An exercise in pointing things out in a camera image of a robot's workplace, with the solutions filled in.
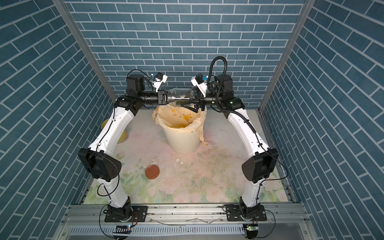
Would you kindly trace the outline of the red-brown jar lid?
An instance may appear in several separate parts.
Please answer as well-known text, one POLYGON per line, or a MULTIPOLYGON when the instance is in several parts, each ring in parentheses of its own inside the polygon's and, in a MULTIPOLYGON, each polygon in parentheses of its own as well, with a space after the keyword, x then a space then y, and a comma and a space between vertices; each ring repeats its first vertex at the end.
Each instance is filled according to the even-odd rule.
POLYGON ((160 174, 160 168, 157 165, 150 165, 145 170, 145 176, 149 180, 156 179, 160 174))

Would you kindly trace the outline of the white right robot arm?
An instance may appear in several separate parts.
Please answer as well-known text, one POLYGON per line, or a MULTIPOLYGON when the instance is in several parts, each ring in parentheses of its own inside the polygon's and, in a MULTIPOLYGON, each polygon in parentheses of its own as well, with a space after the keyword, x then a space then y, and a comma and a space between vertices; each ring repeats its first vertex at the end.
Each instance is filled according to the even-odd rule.
POLYGON ((233 80, 229 75, 221 75, 221 83, 208 82, 201 74, 192 77, 191 82, 197 90, 197 101, 194 106, 205 110, 206 106, 223 113, 239 134, 247 151, 248 160, 242 164, 242 171, 247 179, 246 188, 240 203, 232 209, 226 208, 229 217, 239 215, 245 221, 265 218, 264 207, 260 203, 263 184, 274 171, 279 153, 271 149, 257 133, 249 119, 242 100, 235 97, 233 80))

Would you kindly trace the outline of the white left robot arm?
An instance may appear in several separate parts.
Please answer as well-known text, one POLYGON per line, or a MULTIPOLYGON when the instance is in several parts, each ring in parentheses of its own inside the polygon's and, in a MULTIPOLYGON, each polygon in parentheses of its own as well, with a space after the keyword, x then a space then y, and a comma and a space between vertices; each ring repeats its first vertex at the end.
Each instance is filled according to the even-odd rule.
POLYGON ((118 141, 131 120, 144 105, 166 105, 167 91, 159 88, 167 81, 167 76, 157 73, 152 81, 152 90, 145 89, 149 78, 143 75, 128 75, 126 93, 120 96, 110 118, 96 139, 87 148, 81 148, 78 156, 85 169, 99 182, 101 197, 109 202, 102 210, 106 222, 138 222, 139 216, 131 207, 131 199, 124 192, 120 171, 122 163, 113 158, 118 141))

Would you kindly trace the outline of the dark moldy tea leaves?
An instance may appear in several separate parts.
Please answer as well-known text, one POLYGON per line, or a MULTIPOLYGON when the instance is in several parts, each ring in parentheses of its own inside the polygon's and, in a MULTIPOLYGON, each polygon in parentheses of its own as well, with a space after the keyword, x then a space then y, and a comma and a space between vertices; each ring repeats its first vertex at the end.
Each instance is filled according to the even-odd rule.
POLYGON ((172 102, 173 106, 177 107, 193 107, 194 101, 190 99, 179 99, 172 102))

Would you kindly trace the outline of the clear glass jar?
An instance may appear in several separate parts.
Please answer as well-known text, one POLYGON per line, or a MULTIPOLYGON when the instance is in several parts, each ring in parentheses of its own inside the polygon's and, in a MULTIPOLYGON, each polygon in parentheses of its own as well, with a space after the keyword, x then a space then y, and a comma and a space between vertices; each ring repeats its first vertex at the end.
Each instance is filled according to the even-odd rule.
POLYGON ((193 100, 195 98, 194 96, 194 90, 193 89, 185 89, 185 88, 173 88, 168 91, 168 101, 169 105, 172 105, 172 102, 179 99, 190 99, 193 100))

